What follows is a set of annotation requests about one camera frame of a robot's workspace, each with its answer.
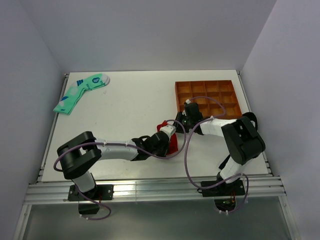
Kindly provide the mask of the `red santa sock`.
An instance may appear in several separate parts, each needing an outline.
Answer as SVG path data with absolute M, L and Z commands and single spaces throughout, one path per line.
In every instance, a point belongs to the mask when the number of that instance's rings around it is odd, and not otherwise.
M 162 127 L 167 126 L 167 125 L 168 125 L 168 123 L 166 121 L 163 121 L 161 124 L 156 126 L 156 129 L 159 132 Z M 166 156 L 177 153 L 178 150 L 179 150 L 178 139 L 177 139 L 177 135 L 174 133 L 170 139 L 170 143 L 167 148 Z

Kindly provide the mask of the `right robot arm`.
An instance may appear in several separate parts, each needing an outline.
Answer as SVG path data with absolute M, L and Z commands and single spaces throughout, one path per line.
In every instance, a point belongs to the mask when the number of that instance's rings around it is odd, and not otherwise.
M 247 164 L 266 149 L 266 144 L 258 133 L 258 119 L 252 112 L 246 112 L 237 119 L 221 119 L 214 116 L 203 117 L 199 105 L 185 103 L 184 110 L 175 117 L 177 133 L 196 133 L 224 138 L 228 155 L 220 164 L 217 191 L 229 194 L 236 180 L 240 178 Z

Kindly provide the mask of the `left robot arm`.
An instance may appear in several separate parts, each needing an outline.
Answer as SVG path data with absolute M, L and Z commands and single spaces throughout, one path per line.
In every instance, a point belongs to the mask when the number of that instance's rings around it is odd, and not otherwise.
M 151 156 L 164 158 L 174 130 L 160 130 L 152 136 L 141 136 L 122 142 L 98 141 L 85 131 L 57 149 L 58 162 L 66 180 L 78 187 L 86 200 L 96 197 L 98 188 L 89 169 L 100 160 L 144 161 Z

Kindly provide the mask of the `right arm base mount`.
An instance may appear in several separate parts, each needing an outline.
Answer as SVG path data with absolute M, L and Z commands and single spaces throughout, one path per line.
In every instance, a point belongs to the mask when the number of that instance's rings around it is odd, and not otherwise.
M 232 183 L 222 183 L 210 189 L 197 189 L 203 197 L 226 197 L 214 200 L 215 206 L 221 211 L 232 211 L 236 208 L 236 196 L 245 195 L 243 181 L 237 179 Z

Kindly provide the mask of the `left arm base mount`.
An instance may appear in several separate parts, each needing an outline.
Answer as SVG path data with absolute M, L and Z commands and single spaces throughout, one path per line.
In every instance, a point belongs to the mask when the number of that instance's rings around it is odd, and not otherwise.
M 67 200 L 69 202 L 78 202 L 78 213 L 82 217 L 89 220 L 94 220 L 93 215 L 96 215 L 101 208 L 109 211 L 106 217 L 98 217 L 95 220 L 107 218 L 111 214 L 111 209 L 102 201 L 111 201 L 114 194 L 113 184 L 98 184 L 88 192 L 81 192 L 76 185 L 69 188 Z

